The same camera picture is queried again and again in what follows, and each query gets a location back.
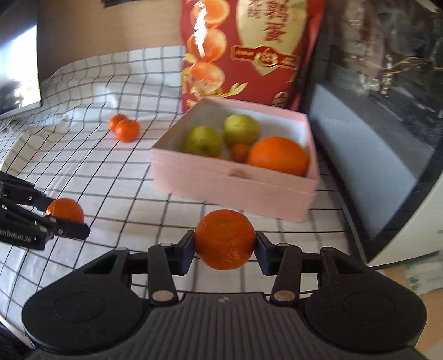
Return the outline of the green lemon in box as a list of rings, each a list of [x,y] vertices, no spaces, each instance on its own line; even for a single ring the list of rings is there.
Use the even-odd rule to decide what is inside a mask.
[[[223,139],[228,148],[237,143],[253,145],[261,137],[260,123],[249,115],[228,116],[223,125]]]

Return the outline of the pink cardboard box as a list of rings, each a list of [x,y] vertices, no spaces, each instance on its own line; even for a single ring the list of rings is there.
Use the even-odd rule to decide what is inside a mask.
[[[233,114],[246,114],[257,120],[263,137],[285,137],[303,146],[310,160],[306,176],[235,163],[228,160],[227,152],[221,159],[182,152],[186,135],[193,128],[207,125],[222,130],[225,119]],[[291,222],[305,220],[320,180],[306,114],[245,101],[205,97],[150,152],[155,186],[164,192]]]

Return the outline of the black grid white tablecloth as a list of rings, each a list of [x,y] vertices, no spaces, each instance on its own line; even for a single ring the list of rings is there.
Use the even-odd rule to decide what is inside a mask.
[[[1,170],[52,198],[79,202],[90,237],[50,240],[43,251],[1,246],[1,316],[20,326],[38,290],[116,247],[145,251],[177,242],[210,202],[158,191],[151,148],[181,116],[180,46],[87,58],[41,87],[41,108],[1,121]],[[121,142],[108,121],[121,113],[140,126]]]

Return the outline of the black glass appliance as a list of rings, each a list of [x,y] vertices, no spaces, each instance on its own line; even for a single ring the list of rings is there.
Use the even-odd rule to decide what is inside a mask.
[[[328,1],[302,109],[350,246],[384,267],[442,250],[442,3]]]

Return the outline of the small mandarin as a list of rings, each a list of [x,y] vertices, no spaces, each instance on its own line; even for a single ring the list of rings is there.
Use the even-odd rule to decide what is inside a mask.
[[[243,143],[236,143],[231,147],[231,160],[237,163],[246,163],[249,156],[249,146]]]

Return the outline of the black monitor screen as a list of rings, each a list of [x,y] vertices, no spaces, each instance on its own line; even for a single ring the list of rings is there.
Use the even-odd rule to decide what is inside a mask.
[[[2,1],[1,117],[40,107],[39,1]]]

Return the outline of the green lemon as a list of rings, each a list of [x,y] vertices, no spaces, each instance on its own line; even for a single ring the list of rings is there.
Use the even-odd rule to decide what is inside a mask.
[[[223,139],[228,148],[237,143],[253,145],[261,137],[260,123],[249,115],[228,116],[223,125]]]
[[[222,153],[223,142],[219,133],[209,126],[195,127],[187,134],[182,152],[214,158]]]

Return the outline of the large orange in box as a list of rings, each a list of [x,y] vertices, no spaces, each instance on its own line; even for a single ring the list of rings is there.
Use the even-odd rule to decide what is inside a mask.
[[[251,148],[247,164],[293,176],[305,176],[309,168],[309,153],[293,140],[267,137]]]

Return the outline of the red snack bag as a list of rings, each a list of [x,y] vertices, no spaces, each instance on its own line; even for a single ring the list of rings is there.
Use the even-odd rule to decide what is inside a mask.
[[[183,1],[182,108],[204,97],[297,109],[324,1]]]

